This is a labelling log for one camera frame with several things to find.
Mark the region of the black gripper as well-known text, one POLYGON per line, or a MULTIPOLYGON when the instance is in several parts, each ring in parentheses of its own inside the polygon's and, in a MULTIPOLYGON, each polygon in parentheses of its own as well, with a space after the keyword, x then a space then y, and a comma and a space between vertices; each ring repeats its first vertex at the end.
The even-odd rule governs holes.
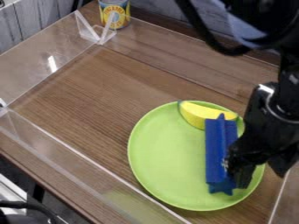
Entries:
POLYGON ((225 157, 239 189, 248 188, 259 165, 268 163, 283 178, 299 161, 299 94, 293 94, 289 103, 285 108, 275 82, 253 88, 244 113, 244 132, 228 147, 225 157))

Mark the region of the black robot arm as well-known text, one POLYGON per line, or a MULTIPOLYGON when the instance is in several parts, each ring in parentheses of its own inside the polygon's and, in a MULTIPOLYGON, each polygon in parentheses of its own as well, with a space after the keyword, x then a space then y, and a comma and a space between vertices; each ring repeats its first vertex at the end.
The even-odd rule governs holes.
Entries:
POLYGON ((228 14, 239 45, 227 48, 212 35, 192 0, 173 0, 207 45, 227 56, 271 50, 280 55, 277 80, 257 85, 244 114, 243 135, 228 147, 225 165, 245 188, 257 165, 283 177, 299 162, 299 0, 211 0, 228 14))

